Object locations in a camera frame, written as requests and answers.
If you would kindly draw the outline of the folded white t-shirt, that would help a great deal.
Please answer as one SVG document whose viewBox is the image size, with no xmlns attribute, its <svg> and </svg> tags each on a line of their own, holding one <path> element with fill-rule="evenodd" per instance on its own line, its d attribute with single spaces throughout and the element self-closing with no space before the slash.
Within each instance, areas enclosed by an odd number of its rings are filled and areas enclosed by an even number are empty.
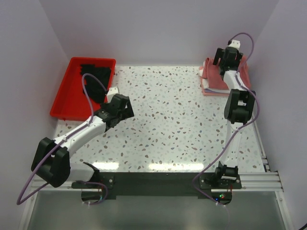
<svg viewBox="0 0 307 230">
<path fill-rule="evenodd" d="M 209 83 L 208 83 L 207 79 L 203 77 L 205 75 L 203 73 L 205 66 L 206 66 L 206 61 L 204 61 L 203 65 L 200 66 L 200 68 L 199 68 L 199 75 L 201 77 L 201 83 L 202 83 L 203 88 L 207 89 L 207 88 L 209 88 Z"/>
</svg>

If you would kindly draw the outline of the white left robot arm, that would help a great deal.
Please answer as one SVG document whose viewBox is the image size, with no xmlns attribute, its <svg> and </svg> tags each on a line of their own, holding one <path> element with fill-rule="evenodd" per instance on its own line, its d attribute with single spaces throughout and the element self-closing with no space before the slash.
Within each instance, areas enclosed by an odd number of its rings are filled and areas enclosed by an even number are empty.
<svg viewBox="0 0 307 230">
<path fill-rule="evenodd" d="M 31 171 L 53 187 L 59 187 L 66 181 L 82 181 L 87 187 L 99 184 L 97 168 L 86 162 L 73 164 L 70 158 L 88 143 L 122 120 L 134 117 L 130 99 L 115 94 L 109 103 L 104 103 L 85 122 L 65 135 L 55 139 L 44 138 L 37 147 Z"/>
</svg>

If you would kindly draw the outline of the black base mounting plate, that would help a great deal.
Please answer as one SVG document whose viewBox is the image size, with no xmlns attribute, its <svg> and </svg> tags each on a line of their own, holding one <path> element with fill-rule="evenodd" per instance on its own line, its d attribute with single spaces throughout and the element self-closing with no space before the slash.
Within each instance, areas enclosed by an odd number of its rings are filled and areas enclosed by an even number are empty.
<svg viewBox="0 0 307 230">
<path fill-rule="evenodd" d="M 215 179 L 205 172 L 100 172 L 88 183 L 73 182 L 73 189 L 82 191 L 82 201 L 115 200 L 119 196 L 186 196 L 213 198 L 228 204 L 232 191 L 241 189 L 241 180 Z"/>
</svg>

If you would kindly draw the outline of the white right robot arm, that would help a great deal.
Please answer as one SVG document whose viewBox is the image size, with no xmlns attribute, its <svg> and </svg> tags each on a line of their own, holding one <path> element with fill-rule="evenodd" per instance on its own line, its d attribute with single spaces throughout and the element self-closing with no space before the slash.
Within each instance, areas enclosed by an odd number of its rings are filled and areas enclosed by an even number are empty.
<svg viewBox="0 0 307 230">
<path fill-rule="evenodd" d="M 211 178 L 211 183 L 219 188 L 225 188 L 239 180 L 237 156 L 242 126 L 250 121 L 255 102 L 240 77 L 239 65 L 242 57 L 239 46 L 228 45 L 225 49 L 218 48 L 213 60 L 213 64 L 219 67 L 222 80 L 230 90 L 224 108 L 224 118 L 227 120 L 226 145 Z"/>
</svg>

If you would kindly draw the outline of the red plastic bin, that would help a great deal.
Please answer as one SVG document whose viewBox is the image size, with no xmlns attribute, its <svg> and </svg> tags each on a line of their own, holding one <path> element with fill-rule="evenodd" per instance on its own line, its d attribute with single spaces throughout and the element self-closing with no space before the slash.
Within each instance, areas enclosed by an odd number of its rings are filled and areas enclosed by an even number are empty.
<svg viewBox="0 0 307 230">
<path fill-rule="evenodd" d="M 50 110 L 50 116 L 61 120 L 85 121 L 90 107 L 82 88 L 82 64 L 110 68 L 108 89 L 113 80 L 116 60 L 113 58 L 72 57 Z"/>
</svg>

